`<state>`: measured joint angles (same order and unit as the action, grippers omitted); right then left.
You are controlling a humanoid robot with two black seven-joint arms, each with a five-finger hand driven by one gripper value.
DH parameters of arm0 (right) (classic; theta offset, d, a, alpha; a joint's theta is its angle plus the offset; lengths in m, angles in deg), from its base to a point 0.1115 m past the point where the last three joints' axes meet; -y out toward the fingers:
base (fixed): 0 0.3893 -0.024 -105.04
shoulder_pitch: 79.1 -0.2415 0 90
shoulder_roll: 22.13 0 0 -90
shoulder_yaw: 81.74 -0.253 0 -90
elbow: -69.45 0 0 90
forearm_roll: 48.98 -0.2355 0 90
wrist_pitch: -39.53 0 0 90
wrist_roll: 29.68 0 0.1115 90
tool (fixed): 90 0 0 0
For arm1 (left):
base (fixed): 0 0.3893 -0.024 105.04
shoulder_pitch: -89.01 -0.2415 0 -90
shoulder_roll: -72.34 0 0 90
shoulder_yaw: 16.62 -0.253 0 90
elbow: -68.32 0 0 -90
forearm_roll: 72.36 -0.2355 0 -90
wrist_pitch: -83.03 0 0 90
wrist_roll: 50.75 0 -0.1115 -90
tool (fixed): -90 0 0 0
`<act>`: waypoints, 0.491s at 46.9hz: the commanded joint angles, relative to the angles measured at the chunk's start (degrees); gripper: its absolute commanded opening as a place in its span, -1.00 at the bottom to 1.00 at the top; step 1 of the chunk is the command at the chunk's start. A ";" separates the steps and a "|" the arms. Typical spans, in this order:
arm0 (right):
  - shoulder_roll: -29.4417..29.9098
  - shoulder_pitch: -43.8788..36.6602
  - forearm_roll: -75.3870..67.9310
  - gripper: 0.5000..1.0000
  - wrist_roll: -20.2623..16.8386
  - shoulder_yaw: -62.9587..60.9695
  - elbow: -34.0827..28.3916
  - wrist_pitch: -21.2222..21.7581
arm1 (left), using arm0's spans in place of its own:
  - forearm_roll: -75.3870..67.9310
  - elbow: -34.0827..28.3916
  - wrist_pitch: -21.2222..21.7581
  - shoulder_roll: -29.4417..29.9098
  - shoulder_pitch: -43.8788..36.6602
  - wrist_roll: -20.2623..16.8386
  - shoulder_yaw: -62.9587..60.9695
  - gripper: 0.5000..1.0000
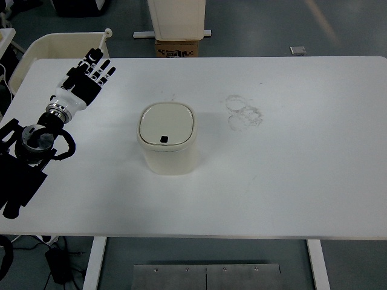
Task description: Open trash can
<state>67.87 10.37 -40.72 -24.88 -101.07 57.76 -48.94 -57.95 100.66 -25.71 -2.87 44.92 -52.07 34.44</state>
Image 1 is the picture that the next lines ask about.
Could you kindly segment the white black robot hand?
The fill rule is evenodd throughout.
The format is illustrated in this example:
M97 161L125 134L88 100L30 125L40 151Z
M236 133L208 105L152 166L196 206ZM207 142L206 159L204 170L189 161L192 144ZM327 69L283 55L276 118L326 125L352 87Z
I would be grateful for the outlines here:
M90 49L84 60L76 66L79 74L76 74L75 69L71 69L63 82L57 86L46 112L54 114L62 121L71 121L77 112L86 109L116 71L116 67L112 66L103 73L111 62L109 59L96 68L102 57L103 51L100 48Z

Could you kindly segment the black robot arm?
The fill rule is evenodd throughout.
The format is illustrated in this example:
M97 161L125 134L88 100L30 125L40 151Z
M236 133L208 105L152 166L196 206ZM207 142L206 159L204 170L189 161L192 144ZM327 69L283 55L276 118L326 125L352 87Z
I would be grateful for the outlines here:
M115 67L103 60L101 48L90 49L72 67L51 96L36 124L21 126L15 118L1 127L1 210L7 219L19 216L45 181L52 160L74 155L76 143L64 126L97 97Z

